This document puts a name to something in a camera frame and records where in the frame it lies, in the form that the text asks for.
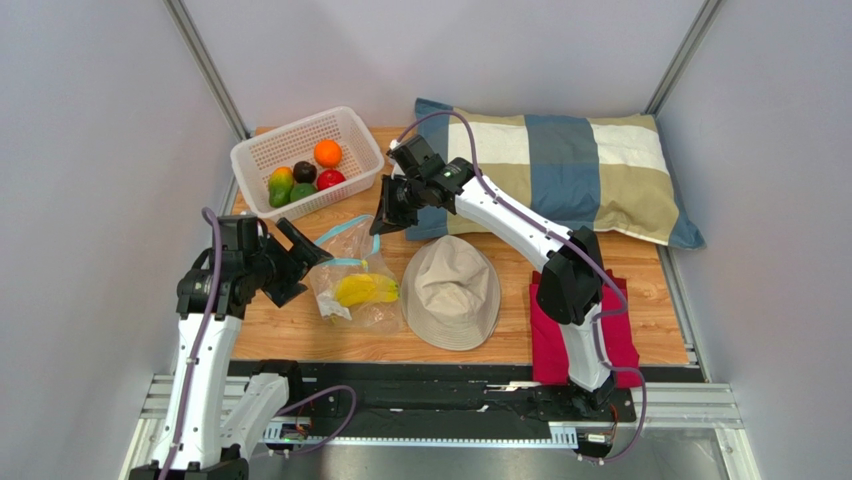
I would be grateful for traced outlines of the yellow fake fruit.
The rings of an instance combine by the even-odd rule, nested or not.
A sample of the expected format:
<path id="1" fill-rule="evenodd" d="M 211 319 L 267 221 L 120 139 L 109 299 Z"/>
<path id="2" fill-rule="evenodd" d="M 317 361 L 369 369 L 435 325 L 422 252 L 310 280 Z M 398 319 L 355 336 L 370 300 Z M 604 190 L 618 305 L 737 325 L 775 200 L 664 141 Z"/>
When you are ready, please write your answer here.
<path id="1" fill-rule="evenodd" d="M 370 303 L 392 303 L 399 298 L 397 282 L 376 273 L 353 274 L 344 277 L 337 285 L 335 300 L 343 307 Z"/>

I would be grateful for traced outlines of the clear zip top bag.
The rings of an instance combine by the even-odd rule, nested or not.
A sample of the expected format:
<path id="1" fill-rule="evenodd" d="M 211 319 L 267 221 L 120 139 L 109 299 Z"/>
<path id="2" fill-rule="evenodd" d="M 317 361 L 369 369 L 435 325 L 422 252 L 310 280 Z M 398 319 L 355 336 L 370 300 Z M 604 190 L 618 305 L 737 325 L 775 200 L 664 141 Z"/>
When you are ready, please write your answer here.
<path id="1" fill-rule="evenodd" d="M 405 323 L 400 286 L 381 255 L 381 237 L 370 233 L 373 221 L 361 215 L 321 235 L 316 245 L 332 258 L 310 271 L 309 282 L 329 324 L 392 335 Z"/>

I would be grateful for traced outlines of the red fake apple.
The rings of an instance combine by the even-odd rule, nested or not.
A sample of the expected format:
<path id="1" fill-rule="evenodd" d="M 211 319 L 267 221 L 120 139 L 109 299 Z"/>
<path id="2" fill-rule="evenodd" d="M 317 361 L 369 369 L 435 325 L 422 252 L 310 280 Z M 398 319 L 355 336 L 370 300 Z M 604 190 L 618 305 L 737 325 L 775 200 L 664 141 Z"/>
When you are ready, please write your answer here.
<path id="1" fill-rule="evenodd" d="M 316 179 L 316 187 L 319 191 L 332 188 L 346 181 L 343 173 L 335 169 L 323 170 Z"/>

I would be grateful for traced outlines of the green fake avocado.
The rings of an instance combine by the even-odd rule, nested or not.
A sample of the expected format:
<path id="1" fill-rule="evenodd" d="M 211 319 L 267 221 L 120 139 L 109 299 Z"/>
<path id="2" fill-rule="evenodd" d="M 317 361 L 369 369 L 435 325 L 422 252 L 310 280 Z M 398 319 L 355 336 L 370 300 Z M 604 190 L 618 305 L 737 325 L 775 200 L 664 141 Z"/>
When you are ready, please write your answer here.
<path id="1" fill-rule="evenodd" d="M 301 201 L 305 198 L 308 198 L 318 192 L 318 189 L 314 184 L 311 183 L 297 183 L 292 188 L 289 201 L 291 203 L 295 203 Z"/>

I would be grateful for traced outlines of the orange fake orange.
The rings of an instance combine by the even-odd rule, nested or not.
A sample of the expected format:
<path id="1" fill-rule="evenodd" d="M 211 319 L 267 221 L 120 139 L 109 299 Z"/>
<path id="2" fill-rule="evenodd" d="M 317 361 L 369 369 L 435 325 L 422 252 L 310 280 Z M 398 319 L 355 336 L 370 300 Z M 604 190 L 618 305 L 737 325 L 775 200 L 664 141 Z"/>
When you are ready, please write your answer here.
<path id="1" fill-rule="evenodd" d="M 332 139 L 319 141 L 313 150 L 315 162 L 326 169 L 336 168 L 343 160 L 342 147 Z"/>

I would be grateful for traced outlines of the green orange fake mango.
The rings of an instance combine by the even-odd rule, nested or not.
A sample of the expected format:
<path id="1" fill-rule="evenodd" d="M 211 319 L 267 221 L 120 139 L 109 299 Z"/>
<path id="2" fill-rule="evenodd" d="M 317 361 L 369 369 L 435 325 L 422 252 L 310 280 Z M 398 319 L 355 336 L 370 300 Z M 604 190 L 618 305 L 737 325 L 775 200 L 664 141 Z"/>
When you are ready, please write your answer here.
<path id="1" fill-rule="evenodd" d="M 281 208 L 291 201 L 291 192 L 295 185 L 290 167 L 277 168 L 268 179 L 268 203 L 272 208 Z"/>

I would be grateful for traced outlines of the dark purple fake fruit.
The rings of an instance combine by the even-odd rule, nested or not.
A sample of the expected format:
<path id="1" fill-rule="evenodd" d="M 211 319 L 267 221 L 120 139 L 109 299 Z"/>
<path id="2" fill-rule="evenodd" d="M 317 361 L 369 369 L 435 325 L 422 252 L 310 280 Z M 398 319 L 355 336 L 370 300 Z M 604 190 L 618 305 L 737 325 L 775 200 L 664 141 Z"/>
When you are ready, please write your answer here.
<path id="1" fill-rule="evenodd" d="M 313 184 L 318 176 L 317 167 L 309 161 L 299 161 L 292 167 L 293 178 L 298 184 Z"/>

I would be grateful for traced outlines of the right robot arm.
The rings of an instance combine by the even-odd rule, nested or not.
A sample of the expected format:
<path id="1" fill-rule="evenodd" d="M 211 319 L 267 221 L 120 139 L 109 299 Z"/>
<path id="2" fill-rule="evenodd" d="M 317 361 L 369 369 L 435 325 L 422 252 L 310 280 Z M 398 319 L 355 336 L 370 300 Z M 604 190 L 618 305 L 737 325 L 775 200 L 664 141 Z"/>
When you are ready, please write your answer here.
<path id="1" fill-rule="evenodd" d="M 371 234 L 415 226 L 420 210 L 436 207 L 477 223 L 513 247 L 540 275 L 534 303 L 559 326 L 575 404 L 602 409 L 616 379 L 604 364 L 597 324 L 604 272 L 596 235 L 588 228 L 570 231 L 532 212 L 470 161 L 444 161 L 420 135 L 392 141 L 387 155 L 394 170 L 382 178 Z"/>

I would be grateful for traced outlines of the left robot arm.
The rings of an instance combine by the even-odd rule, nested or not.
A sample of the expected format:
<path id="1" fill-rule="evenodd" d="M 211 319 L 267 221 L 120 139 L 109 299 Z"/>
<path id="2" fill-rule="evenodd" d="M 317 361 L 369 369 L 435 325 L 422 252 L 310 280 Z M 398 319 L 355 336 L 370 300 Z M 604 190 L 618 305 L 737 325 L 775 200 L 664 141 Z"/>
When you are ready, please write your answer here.
<path id="1" fill-rule="evenodd" d="M 246 479 L 250 456 L 272 418 L 302 388 L 295 361 L 266 360 L 230 414 L 223 401 L 233 349 L 248 305 L 263 293 L 282 307 L 307 289 L 309 271 L 332 260 L 291 222 L 283 246 L 254 215 L 204 208 L 212 242 L 176 287 L 178 354 L 162 431 L 132 479 Z"/>

